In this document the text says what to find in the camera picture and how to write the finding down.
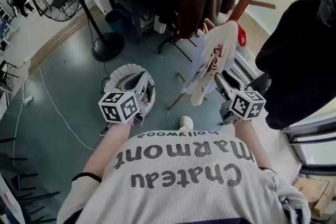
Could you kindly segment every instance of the blue-green floor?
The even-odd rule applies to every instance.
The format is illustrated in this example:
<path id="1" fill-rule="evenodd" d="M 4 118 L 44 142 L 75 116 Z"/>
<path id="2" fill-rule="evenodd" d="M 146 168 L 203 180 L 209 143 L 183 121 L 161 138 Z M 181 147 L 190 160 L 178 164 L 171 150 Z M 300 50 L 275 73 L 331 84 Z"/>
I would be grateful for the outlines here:
<path id="1" fill-rule="evenodd" d="M 102 32 L 109 31 L 102 17 L 97 21 Z M 166 37 L 151 32 L 141 43 L 127 37 L 122 53 L 106 62 L 109 73 L 126 63 L 136 63 L 154 79 L 154 107 L 143 127 L 134 128 L 132 135 L 148 130 L 177 130 L 178 120 L 183 115 L 194 120 L 196 130 L 219 129 L 219 108 L 223 100 L 216 91 L 197 107 L 193 107 L 189 97 L 184 96 L 168 113 L 167 108 L 180 95 L 183 84 L 176 73 L 187 76 L 191 63 L 173 45 L 167 45 L 164 53 L 158 55 L 157 46 Z M 90 31 L 85 26 L 58 46 L 40 66 L 59 111 L 80 139 L 95 148 L 101 141 L 99 132 L 106 125 L 98 107 L 100 83 L 106 74 L 103 63 L 92 57 L 91 46 Z M 82 171 L 92 151 L 76 139 L 54 109 L 38 68 L 25 83 L 25 97 L 29 95 L 34 97 L 34 102 L 23 106 L 15 145 L 15 156 L 29 160 L 16 162 L 16 167 L 20 172 L 39 172 L 40 175 L 30 182 L 41 192 L 61 191 L 60 195 L 48 201 L 45 209 L 55 217 L 70 189 L 71 179 Z M 0 139 L 14 136 L 21 103 L 22 90 L 12 99 L 0 121 Z M 12 156 L 13 144 L 1 144 L 0 151 Z"/>

